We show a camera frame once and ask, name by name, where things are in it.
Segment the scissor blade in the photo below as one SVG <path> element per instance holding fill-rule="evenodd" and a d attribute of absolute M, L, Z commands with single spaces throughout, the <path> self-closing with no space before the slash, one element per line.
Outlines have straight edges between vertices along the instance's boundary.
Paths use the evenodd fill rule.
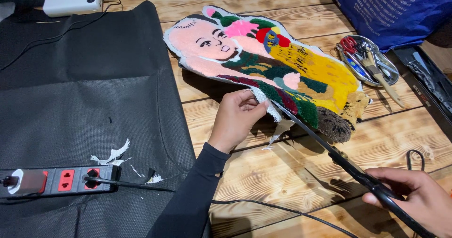
<path fill-rule="evenodd" d="M 273 104 L 281 109 L 285 114 L 287 114 L 291 120 L 293 120 L 296 124 L 298 124 L 302 129 L 308 132 L 308 135 L 313 137 L 325 150 L 330 153 L 338 153 L 329 143 L 326 143 L 325 140 L 321 139 L 314 131 L 312 131 L 307 125 L 305 125 L 301 120 L 299 120 L 295 115 L 293 115 L 289 110 L 282 107 L 280 104 L 272 100 Z"/>

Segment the white power bank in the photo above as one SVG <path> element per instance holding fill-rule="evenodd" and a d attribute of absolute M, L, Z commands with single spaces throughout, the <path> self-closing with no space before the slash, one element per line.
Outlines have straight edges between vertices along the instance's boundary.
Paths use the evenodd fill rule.
<path fill-rule="evenodd" d="M 45 0 L 42 7 L 50 17 L 84 15 L 102 11 L 102 0 Z"/>

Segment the paintbrush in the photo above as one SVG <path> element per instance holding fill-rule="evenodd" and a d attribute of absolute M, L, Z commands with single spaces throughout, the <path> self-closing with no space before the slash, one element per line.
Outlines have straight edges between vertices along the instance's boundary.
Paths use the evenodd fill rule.
<path fill-rule="evenodd" d="M 405 108 L 402 100 L 399 95 L 394 91 L 394 89 L 385 81 L 381 71 L 376 67 L 375 59 L 371 50 L 367 49 L 367 58 L 362 59 L 360 62 L 367 68 L 369 73 L 377 79 L 381 86 L 385 88 L 387 94 L 396 102 L 401 108 Z"/>

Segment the metal tray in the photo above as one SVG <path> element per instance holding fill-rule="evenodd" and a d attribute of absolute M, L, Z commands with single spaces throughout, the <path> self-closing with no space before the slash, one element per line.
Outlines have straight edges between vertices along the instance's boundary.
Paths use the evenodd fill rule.
<path fill-rule="evenodd" d="M 373 48 L 373 50 L 374 50 L 374 52 L 375 52 L 375 55 L 380 59 L 381 62 L 383 62 L 383 63 L 385 63 L 387 66 L 393 68 L 395 71 L 398 71 L 398 70 L 397 70 L 397 67 L 394 66 L 394 64 L 393 64 L 391 61 L 389 61 L 389 60 L 386 58 L 386 56 L 384 56 L 384 55 L 380 52 L 380 49 L 378 48 L 378 46 L 376 46 L 376 44 L 374 44 L 374 42 L 372 42 L 370 39 L 368 39 L 368 38 L 366 38 L 366 37 L 363 37 L 363 36 L 360 36 L 360 35 L 348 35 L 348 36 L 345 36 L 344 38 L 347 38 L 347 37 L 352 37 L 352 38 L 353 38 L 354 40 L 356 40 L 357 42 L 358 42 L 358 41 L 365 40 L 365 41 L 368 42 L 370 45 L 372 45 L 372 48 Z M 380 84 L 376 79 L 374 79 L 374 80 L 371 81 L 371 80 L 369 80 L 369 79 L 367 79 L 367 78 L 361 76 L 361 75 L 360 75 L 359 73 L 357 73 L 354 69 L 352 69 L 352 68 L 351 68 L 351 65 L 348 63 L 348 60 L 345 58 L 345 54 L 344 54 L 343 52 L 339 51 L 339 57 L 340 57 L 340 59 L 341 59 L 345 64 L 347 64 L 347 68 L 354 74 L 354 76 L 355 76 L 357 79 L 363 81 L 365 84 L 370 85 L 370 86 L 382 87 L 381 84 Z M 399 74 L 393 73 L 393 72 L 389 72 L 389 73 L 390 73 L 390 75 L 391 75 L 392 78 L 389 79 L 389 80 L 387 80 L 387 79 L 385 78 L 385 80 L 386 80 L 386 82 L 387 82 L 389 85 L 393 85 L 393 84 L 395 84 L 395 83 L 399 80 Z"/>

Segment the blue bag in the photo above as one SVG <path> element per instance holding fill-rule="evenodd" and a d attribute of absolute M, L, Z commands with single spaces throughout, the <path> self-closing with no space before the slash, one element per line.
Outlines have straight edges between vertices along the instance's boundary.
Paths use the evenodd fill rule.
<path fill-rule="evenodd" d="M 452 0 L 336 0 L 358 34 L 382 52 L 421 44 L 452 15 Z"/>

